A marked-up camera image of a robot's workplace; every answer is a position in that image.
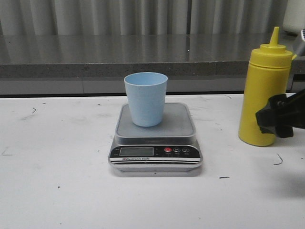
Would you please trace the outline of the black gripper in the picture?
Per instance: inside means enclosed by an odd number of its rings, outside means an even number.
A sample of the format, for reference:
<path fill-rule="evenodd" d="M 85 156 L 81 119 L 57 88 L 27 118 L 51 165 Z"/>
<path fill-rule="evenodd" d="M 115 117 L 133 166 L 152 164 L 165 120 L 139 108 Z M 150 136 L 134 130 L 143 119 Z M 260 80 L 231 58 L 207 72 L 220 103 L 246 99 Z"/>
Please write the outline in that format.
<path fill-rule="evenodd" d="M 255 117 L 261 133 L 279 138 L 293 137 L 292 127 L 305 128 L 305 90 L 288 98 L 286 94 L 270 97 Z"/>

